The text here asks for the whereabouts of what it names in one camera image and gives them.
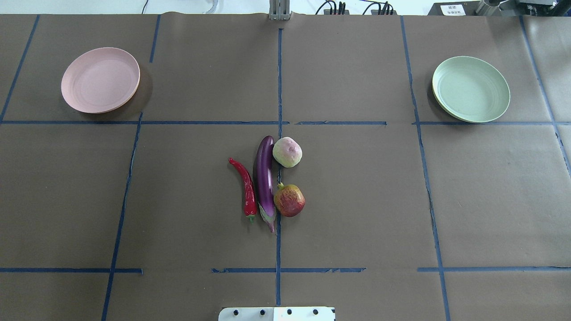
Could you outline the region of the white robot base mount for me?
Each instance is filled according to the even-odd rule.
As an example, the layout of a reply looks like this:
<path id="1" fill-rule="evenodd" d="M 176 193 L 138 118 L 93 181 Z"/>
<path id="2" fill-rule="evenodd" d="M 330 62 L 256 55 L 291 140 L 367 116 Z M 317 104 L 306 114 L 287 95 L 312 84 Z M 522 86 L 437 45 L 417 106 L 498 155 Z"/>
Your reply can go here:
<path id="1" fill-rule="evenodd" d="M 228 307 L 220 311 L 219 321 L 336 321 L 334 307 Z"/>

